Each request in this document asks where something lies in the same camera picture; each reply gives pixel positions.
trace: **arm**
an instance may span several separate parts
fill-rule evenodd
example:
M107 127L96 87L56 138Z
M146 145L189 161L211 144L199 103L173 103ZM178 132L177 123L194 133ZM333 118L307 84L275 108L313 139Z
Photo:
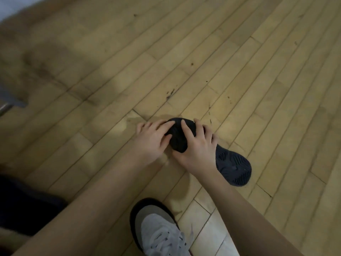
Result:
M188 141L188 149L175 158L192 173L213 199L219 213L241 256L272 256L302 254L279 233L257 210L254 209L217 171L215 148L217 137L199 120L196 137L185 122L182 129Z
M164 137L164 134L174 121L163 123L160 120L153 124L138 124L137 137L130 151L14 255L91 254L109 228L109 218L115 217L119 198L141 169L155 161L167 147L172 136Z

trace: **shoelace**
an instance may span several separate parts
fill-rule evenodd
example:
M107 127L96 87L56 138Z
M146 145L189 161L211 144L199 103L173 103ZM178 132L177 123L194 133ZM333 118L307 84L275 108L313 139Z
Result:
M193 230L189 242L186 242L185 234L177 228L161 227L151 237L149 249L145 252L148 256L187 256L194 241Z

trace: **person's left hand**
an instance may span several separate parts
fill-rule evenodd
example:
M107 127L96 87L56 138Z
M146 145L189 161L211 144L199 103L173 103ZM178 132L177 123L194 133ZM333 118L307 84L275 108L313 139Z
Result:
M165 120L158 120L154 123L137 124L136 137L130 152L140 165L145 167L162 155L172 137L171 134L165 134L174 123L175 121L165 123Z

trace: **white sneaker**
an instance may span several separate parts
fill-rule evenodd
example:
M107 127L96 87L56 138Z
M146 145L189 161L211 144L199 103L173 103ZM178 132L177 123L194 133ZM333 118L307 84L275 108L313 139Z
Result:
M139 201L130 213L130 228L138 248L147 256L190 256L190 241L177 226L173 214L156 199Z

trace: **white surface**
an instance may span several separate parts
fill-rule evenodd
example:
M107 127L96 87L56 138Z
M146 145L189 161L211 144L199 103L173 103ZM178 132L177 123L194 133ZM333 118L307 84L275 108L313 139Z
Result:
M0 21L41 0L0 0Z

